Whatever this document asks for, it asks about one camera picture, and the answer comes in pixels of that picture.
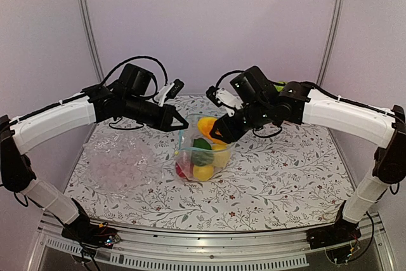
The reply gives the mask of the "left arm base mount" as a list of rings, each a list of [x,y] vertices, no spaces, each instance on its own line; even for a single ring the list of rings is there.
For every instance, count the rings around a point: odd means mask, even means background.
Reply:
[[[71,224],[63,225],[62,237],[92,248],[110,249],[121,240],[118,231],[110,227],[107,221],[97,225],[92,224],[80,204],[77,201],[74,203],[78,208],[79,216]]]

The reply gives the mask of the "clear zip top bag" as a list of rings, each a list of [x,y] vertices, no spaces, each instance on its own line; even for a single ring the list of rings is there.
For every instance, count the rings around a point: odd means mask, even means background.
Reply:
[[[206,182],[230,165],[234,145],[210,136],[217,118],[189,114],[186,120],[189,126],[179,132],[174,153],[175,173],[190,182]]]

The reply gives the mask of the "orange toy fruit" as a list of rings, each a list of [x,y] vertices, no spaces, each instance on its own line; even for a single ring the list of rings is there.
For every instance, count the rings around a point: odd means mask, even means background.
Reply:
[[[212,130],[214,123],[217,121],[215,117],[201,117],[197,122],[197,128],[202,135],[204,135],[207,139],[212,141],[213,143],[219,145],[225,145],[225,142],[221,140],[215,139],[210,135],[210,131]]]

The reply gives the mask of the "red toy pomegranate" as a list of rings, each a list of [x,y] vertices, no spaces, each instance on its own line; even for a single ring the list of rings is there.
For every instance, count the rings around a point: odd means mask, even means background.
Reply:
[[[190,177],[190,163],[186,162],[186,163],[180,163],[180,162],[176,162],[175,163],[175,171],[176,174],[182,178],[182,179],[189,179]]]

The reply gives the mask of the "green toy pepper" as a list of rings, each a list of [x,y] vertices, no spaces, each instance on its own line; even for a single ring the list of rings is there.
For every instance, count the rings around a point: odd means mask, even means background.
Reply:
[[[194,139],[193,148],[197,149],[193,150],[191,154],[191,162],[194,165],[205,166],[213,162],[211,144],[207,140],[203,138]]]

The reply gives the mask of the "yellow toy lemon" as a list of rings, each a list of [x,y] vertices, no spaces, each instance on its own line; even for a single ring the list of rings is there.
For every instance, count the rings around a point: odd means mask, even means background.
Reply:
[[[213,144],[213,162],[212,165],[217,168],[225,168],[230,160],[230,151],[226,145]]]
[[[211,164],[205,166],[194,165],[192,173],[193,177],[198,181],[208,181],[214,174],[214,166]]]

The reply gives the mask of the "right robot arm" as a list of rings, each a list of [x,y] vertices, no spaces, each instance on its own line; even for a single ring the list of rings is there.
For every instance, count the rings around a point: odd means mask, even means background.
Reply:
[[[232,74],[230,84],[236,95],[219,83],[206,91],[210,101],[227,111],[209,132],[214,139],[234,143],[250,130],[291,122],[323,126],[377,145],[374,167],[342,205],[336,223],[329,227],[332,242],[341,243],[351,235],[352,225],[388,188],[405,178],[405,114],[400,106],[373,107],[335,96],[308,81],[277,83],[257,66]]]

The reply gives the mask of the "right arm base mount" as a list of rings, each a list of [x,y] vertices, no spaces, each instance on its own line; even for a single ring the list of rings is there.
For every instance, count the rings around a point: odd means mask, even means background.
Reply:
[[[361,237],[358,224],[346,221],[342,215],[338,215],[331,225],[307,230],[306,240],[311,249],[349,242]]]

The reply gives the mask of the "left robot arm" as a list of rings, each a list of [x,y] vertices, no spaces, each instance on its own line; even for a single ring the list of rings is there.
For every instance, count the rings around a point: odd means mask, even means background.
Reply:
[[[127,118],[163,132],[182,130],[187,121],[167,104],[184,87],[179,79],[166,83],[151,95],[146,91],[155,76],[136,65],[124,66],[111,84],[99,84],[30,114],[1,117],[1,182],[10,192],[34,201],[54,214],[81,242],[94,237],[86,212],[56,187],[37,178],[27,153],[68,131],[110,118]]]

